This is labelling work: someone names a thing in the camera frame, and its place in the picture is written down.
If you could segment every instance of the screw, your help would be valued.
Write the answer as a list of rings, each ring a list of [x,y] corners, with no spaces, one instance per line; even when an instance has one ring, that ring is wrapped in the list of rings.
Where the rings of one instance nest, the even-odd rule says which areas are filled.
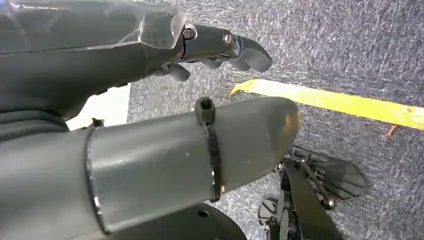
[[[184,37],[184,39],[188,40],[188,39],[193,39],[195,37],[195,32],[193,30],[191,30],[190,28],[187,28],[186,30],[184,30],[182,32],[182,36]]]
[[[222,39],[224,41],[225,46],[231,47],[233,45],[234,38],[230,32],[224,33],[224,35],[222,36]]]

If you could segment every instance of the black strap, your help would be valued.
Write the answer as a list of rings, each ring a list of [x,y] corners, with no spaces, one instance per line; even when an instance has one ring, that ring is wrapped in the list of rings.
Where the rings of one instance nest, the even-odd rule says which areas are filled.
[[[217,134],[213,128],[215,110],[214,103],[209,97],[199,98],[194,105],[197,122],[205,128],[207,147],[209,148],[210,166],[213,174],[211,203],[221,198],[221,188],[223,187],[220,148],[218,146]]]

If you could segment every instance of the yellow tape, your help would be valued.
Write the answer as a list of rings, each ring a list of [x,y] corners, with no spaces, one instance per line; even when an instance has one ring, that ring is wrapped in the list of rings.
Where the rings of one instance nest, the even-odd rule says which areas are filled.
[[[243,83],[237,83],[229,95],[237,91],[287,98],[300,104],[424,130],[424,108],[422,107],[402,105],[389,101],[318,90],[265,79],[253,79]]]

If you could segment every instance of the clear plastic film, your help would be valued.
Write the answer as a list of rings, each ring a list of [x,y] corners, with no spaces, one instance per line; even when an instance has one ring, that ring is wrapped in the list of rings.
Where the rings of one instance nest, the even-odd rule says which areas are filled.
[[[147,0],[0,0],[0,54],[136,43],[172,49],[186,21]]]

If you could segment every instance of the gray carpet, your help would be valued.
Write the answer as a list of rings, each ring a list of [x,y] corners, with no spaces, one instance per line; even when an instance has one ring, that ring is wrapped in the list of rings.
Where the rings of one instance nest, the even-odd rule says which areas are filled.
[[[217,104],[258,97],[234,83],[252,77],[424,107],[424,3],[406,0],[177,0],[193,23],[228,28],[260,41],[274,60],[263,74],[187,65],[180,83],[152,77],[133,83],[128,121],[190,111],[199,96]],[[355,163],[368,194],[329,214],[346,239],[424,238],[424,131],[300,105],[296,144]],[[260,200],[277,194],[275,174],[227,193],[216,206],[250,240],[264,239]]]

